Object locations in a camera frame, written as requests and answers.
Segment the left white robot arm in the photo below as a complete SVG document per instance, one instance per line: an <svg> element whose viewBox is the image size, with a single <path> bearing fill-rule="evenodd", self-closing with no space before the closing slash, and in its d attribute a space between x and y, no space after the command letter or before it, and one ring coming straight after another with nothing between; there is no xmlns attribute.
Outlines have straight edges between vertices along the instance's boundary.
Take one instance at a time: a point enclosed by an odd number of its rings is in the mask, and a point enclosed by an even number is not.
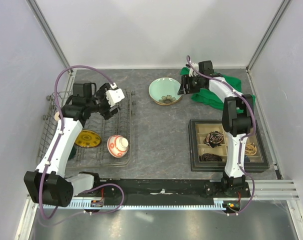
<svg viewBox="0 0 303 240"><path fill-rule="evenodd" d="M117 105L125 98L116 84L105 83L100 88L94 82L76 82L72 94L58 111L56 131L46 154L34 171L27 171L23 181L34 203L67 207L72 198L86 192L95 197L101 184L93 173L83 172L65 178L68 159L77 137L93 113L105 120L118 112Z"/></svg>

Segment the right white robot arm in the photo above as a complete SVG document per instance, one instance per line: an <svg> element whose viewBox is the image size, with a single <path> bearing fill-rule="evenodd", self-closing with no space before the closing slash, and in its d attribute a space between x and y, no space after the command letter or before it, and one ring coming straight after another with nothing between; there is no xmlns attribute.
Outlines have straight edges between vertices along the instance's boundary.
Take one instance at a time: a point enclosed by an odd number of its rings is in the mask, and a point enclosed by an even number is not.
<svg viewBox="0 0 303 240"><path fill-rule="evenodd" d="M222 102L222 126L227 134L227 160L221 178L220 190L232 197L246 187L245 146L247 139L256 132L254 103L251 94L243 94L232 87L221 74L215 74L210 60L193 63L186 57L189 73L181 77L178 95L199 93L207 89Z"/></svg>

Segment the beige bird plate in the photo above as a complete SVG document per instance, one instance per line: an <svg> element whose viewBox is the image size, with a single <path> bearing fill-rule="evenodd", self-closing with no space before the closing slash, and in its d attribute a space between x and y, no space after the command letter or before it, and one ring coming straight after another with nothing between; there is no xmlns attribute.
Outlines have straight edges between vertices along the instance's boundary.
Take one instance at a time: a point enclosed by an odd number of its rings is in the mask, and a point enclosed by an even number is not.
<svg viewBox="0 0 303 240"><path fill-rule="evenodd" d="M181 98L179 98L178 100L171 101L171 102L168 102L168 103L161 103L161 102L156 101L156 100L154 100L154 99L153 99L153 102L155 102L157 105L160 105L160 106L170 106L170 105L173 105L173 104L179 103L181 100L182 100L182 97L181 97Z"/></svg>

